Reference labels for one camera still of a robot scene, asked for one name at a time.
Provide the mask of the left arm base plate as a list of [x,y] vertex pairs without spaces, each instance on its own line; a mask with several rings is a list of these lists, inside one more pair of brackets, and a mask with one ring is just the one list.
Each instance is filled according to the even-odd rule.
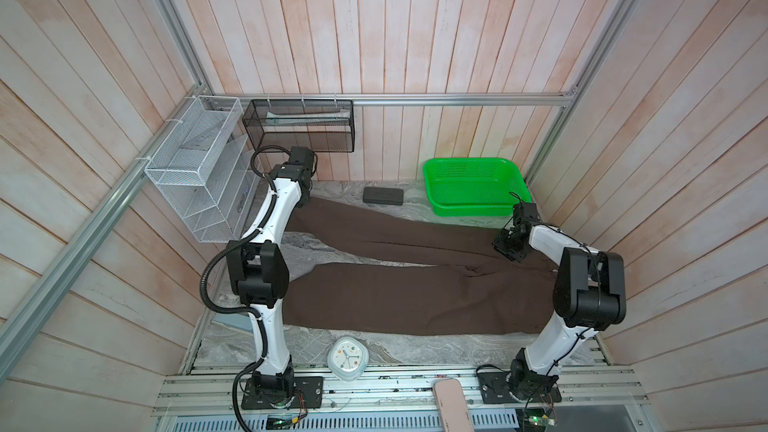
[[289,378],[257,374],[245,381],[240,406],[246,411],[296,409],[321,406],[324,379],[321,376]]

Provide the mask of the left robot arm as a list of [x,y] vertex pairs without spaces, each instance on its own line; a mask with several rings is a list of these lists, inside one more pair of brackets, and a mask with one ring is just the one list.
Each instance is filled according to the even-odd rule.
[[312,168],[292,159],[265,175],[267,195],[244,243],[226,256],[230,284],[248,311],[257,353],[246,392],[274,407],[292,401],[295,388],[283,324],[289,270],[280,242],[294,209],[309,199]]

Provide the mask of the brown trousers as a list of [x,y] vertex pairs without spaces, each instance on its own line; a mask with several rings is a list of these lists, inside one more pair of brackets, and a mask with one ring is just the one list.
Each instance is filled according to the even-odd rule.
[[553,313],[556,264],[497,252],[493,229],[396,218],[313,198],[292,213],[308,233],[363,263],[324,263],[293,280],[284,321],[404,335],[540,332]]

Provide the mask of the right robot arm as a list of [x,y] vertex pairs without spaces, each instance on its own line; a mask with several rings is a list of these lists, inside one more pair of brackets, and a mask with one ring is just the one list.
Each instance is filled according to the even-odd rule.
[[493,245],[516,260],[533,249],[558,266],[552,317],[533,344],[518,352],[507,377],[515,399],[537,398],[552,390],[561,363],[583,342],[624,320],[624,259],[592,248],[549,224],[503,229]]

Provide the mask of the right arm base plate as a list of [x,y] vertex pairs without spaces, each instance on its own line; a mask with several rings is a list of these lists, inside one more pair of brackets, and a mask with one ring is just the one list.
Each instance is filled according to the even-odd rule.
[[540,378],[521,379],[516,382],[512,374],[496,369],[482,369],[476,373],[482,401],[490,404],[560,403],[562,394],[557,385]]

